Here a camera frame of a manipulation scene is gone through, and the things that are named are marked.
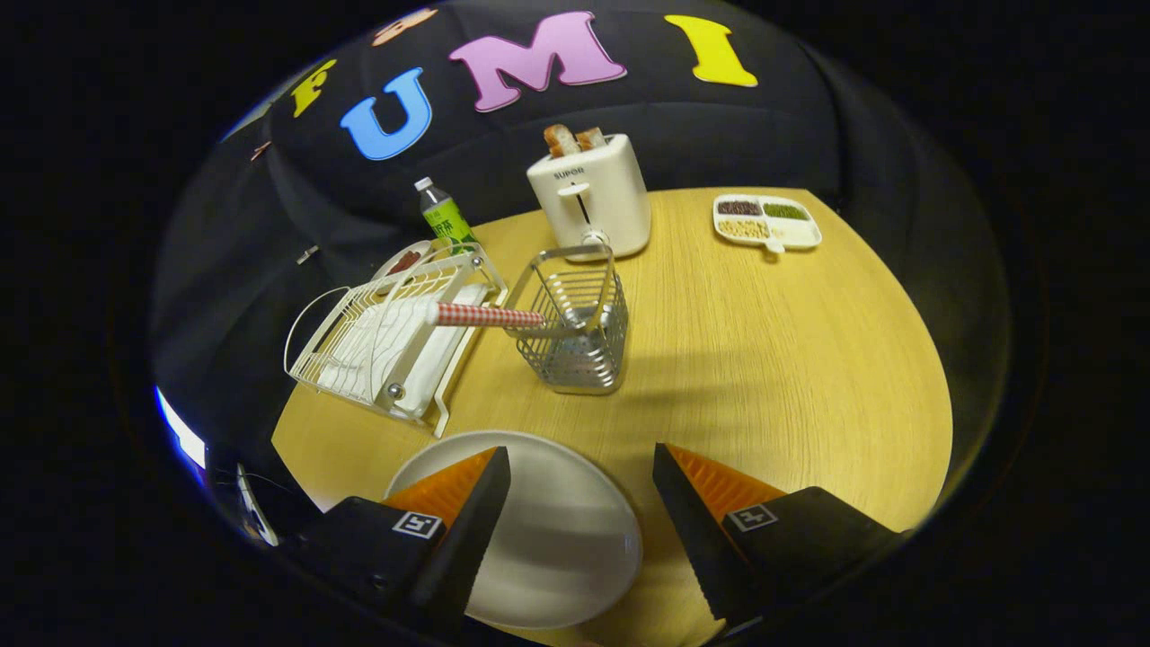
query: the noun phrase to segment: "small plate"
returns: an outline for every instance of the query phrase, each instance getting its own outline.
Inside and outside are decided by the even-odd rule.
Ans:
[[[719,213],[720,202],[726,201],[752,202],[757,205],[760,213],[758,215]],[[766,211],[762,209],[766,205],[772,203],[795,207],[802,211],[805,217],[803,219],[797,219],[766,215]],[[814,217],[811,216],[811,211],[807,210],[807,208],[800,202],[787,198],[779,198],[775,195],[724,193],[715,198],[714,203],[712,205],[712,218],[715,231],[718,231],[723,238],[745,245],[765,245],[768,249],[775,253],[780,253],[784,248],[806,249],[814,247],[822,241],[822,231],[819,230],[819,225],[814,222]],[[719,228],[719,223],[723,221],[747,223],[761,222],[767,225],[768,234],[766,237],[754,237],[728,233]]]
[[[379,269],[375,272],[375,276],[371,276],[371,279],[375,280],[376,278],[382,278],[383,276],[386,276],[388,271],[390,271],[391,268],[394,267],[396,263],[399,262],[400,259],[404,257],[404,254],[406,254],[407,252],[415,252],[420,254],[420,257],[423,257],[428,253],[428,249],[430,248],[431,248],[431,240],[420,240],[417,242],[412,242],[411,245],[407,245],[406,247],[396,252],[396,255],[389,257],[386,262],[379,265]]]
[[[386,496],[492,447],[507,448],[511,488],[475,577],[467,615],[513,629],[559,629],[606,611],[643,562],[635,513],[598,468],[518,432],[471,432],[413,456]]]

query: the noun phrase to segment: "red checkered handle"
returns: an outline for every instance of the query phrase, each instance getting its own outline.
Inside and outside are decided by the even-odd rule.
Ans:
[[[498,326],[500,329],[536,329],[546,323],[538,311],[504,309],[435,301],[428,308],[428,323],[435,326]]]

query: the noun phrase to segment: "letter m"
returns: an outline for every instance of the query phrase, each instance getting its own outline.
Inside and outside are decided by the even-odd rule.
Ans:
[[[555,14],[539,21],[530,47],[484,36],[447,57],[463,61],[471,71],[480,92],[475,109],[481,113],[498,110],[519,100],[521,92],[508,87],[499,72],[538,92],[547,88],[555,59],[562,64],[559,82],[565,85],[588,85],[626,76],[627,68],[607,56],[591,31],[592,20],[595,14],[591,11]]]

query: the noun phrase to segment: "plastic bottle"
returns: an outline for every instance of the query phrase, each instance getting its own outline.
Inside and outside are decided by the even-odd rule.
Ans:
[[[445,238],[450,244],[478,242],[467,221],[459,214],[459,206],[446,191],[431,184],[430,177],[424,177],[415,183],[415,190],[420,192],[420,210],[436,236]],[[467,249],[459,248],[452,253],[463,253]]]

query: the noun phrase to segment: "toaster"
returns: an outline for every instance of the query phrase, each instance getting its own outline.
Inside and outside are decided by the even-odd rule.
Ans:
[[[527,169],[527,178],[560,247],[603,242],[618,257],[646,246],[651,200],[631,140],[626,134],[604,139],[605,146],[561,157],[549,154]]]

